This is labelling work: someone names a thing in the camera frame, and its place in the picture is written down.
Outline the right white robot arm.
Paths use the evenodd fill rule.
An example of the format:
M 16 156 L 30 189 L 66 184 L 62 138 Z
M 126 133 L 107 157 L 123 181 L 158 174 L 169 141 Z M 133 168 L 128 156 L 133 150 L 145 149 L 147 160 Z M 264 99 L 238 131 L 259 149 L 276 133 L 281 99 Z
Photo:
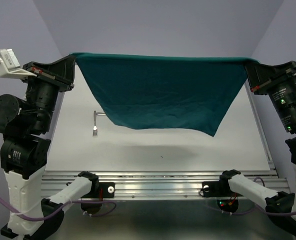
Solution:
M 287 179 L 290 192 L 272 190 L 248 180 L 237 170 L 224 171 L 219 178 L 219 196 L 234 194 L 251 200 L 273 224 L 296 237 L 296 61 L 280 65 L 248 63 L 245 66 L 250 90 L 258 96 L 268 96 L 290 135 L 285 149 L 271 149 L 273 162 L 280 177 Z

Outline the teal cloth napkin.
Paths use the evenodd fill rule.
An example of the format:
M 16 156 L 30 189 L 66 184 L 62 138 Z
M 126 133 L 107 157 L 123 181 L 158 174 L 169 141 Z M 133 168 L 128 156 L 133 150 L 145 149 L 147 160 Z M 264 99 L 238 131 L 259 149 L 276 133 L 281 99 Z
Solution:
M 247 80 L 247 57 L 170 57 L 76 52 L 108 119 L 134 130 L 189 129 L 214 136 Z

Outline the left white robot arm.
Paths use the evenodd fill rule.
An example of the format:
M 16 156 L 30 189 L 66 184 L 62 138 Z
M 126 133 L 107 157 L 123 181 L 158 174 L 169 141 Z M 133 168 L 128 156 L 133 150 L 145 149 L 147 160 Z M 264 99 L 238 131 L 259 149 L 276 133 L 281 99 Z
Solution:
M 65 212 L 83 196 L 94 197 L 99 179 L 90 172 L 76 179 L 50 198 L 41 197 L 42 176 L 51 144 L 41 138 L 49 131 L 59 93 L 74 86 L 75 57 L 53 63 L 30 62 L 0 53 L 0 77 L 27 84 L 26 96 L 0 95 L 1 167 L 9 188 L 10 219 L 1 234 L 16 240 L 45 240 L 60 227 Z

